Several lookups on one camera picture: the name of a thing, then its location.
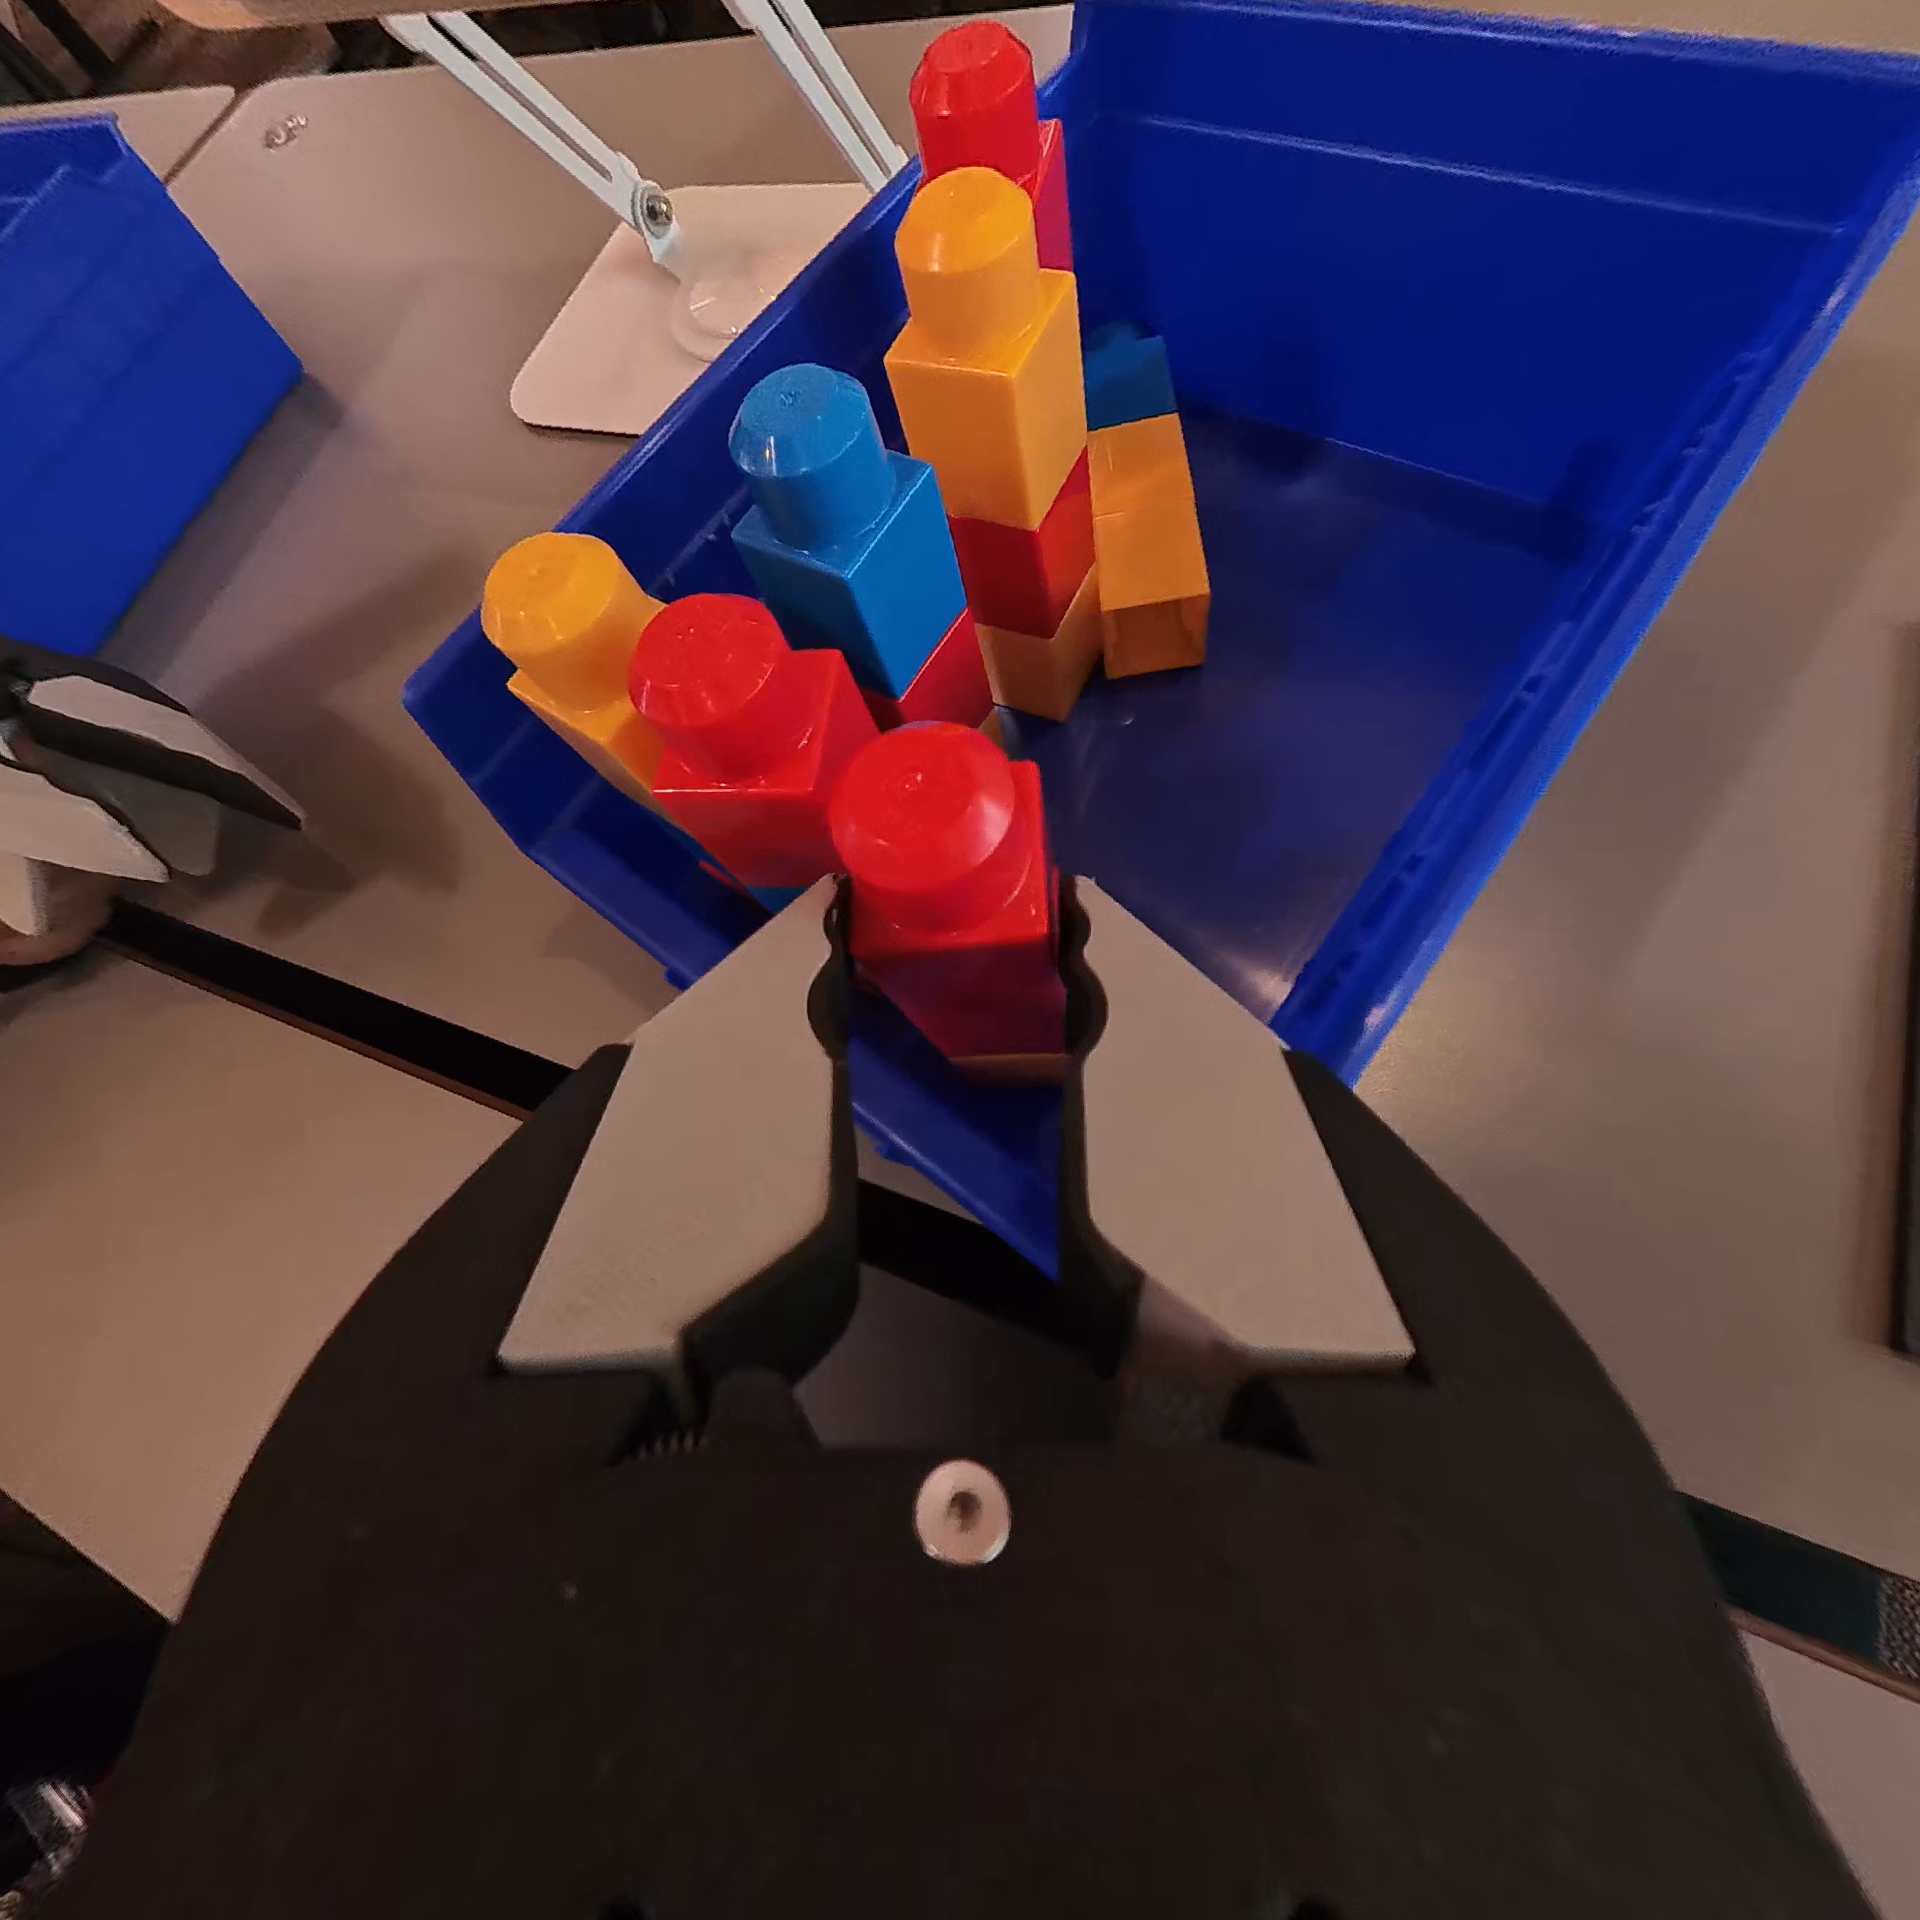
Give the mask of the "white stand with instruction sheet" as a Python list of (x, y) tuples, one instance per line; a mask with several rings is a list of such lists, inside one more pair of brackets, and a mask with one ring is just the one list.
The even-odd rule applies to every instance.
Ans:
[(645, 434), (904, 169), (904, 151), (805, 2), (729, 2), (727, 11), (777, 61), (852, 183), (664, 188), (466, 11), (346, 2), (167, 9), (208, 33), (377, 17), (399, 48), (431, 61), (615, 215), (609, 239), (512, 383), (512, 412), (535, 427)]

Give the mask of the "group of built block towers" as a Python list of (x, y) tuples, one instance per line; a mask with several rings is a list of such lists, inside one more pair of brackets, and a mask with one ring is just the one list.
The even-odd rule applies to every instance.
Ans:
[(1094, 673), (1182, 675), (1208, 653), (1168, 355), (1134, 327), (1082, 339), (1064, 128), (1018, 36), (948, 27), (908, 106), (922, 180), (896, 229), (908, 317), (884, 369), (941, 491), (989, 692), (1061, 723)]

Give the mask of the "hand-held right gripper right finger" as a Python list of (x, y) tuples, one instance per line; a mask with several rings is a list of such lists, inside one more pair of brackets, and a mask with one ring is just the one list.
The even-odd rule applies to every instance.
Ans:
[(1287, 1044), (1094, 880), (1061, 909), (1074, 1346), (1188, 1421), (1258, 1379), (1400, 1375), (1413, 1332)]

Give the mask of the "red and yellow block tower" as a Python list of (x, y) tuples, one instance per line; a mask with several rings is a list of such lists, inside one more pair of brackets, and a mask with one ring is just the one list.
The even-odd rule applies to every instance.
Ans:
[(908, 724), (852, 757), (828, 820), (865, 984), (953, 1071), (1055, 1081), (1061, 880), (1039, 768), (975, 729)]

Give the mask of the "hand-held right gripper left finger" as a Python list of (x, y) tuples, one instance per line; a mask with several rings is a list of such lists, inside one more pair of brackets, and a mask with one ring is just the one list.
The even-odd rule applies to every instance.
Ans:
[(638, 1372), (671, 1410), (791, 1394), (858, 1295), (852, 967), (816, 880), (628, 1042), (495, 1357)]

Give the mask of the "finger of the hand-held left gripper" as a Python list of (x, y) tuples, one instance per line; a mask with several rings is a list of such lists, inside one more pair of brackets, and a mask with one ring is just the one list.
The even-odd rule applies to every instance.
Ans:
[(303, 812), (273, 780), (151, 689), (86, 675), (17, 675), (17, 723), (38, 752), (90, 772), (140, 778), (264, 825), (303, 831)]
[(205, 876), (220, 847), (216, 803), (143, 775), (77, 768), (62, 787), (32, 768), (2, 771), (2, 922), (55, 933), (82, 895)]

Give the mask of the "blue plastic storage bin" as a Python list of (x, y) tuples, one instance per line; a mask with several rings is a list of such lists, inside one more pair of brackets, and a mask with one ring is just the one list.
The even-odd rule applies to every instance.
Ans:
[(1077, 4), (1039, 103), (1210, 573), (1030, 737), (1052, 847), (1351, 1087), (1905, 232), (1916, 55)]
[(2, 635), (95, 656), (301, 364), (106, 117), (2, 132)]

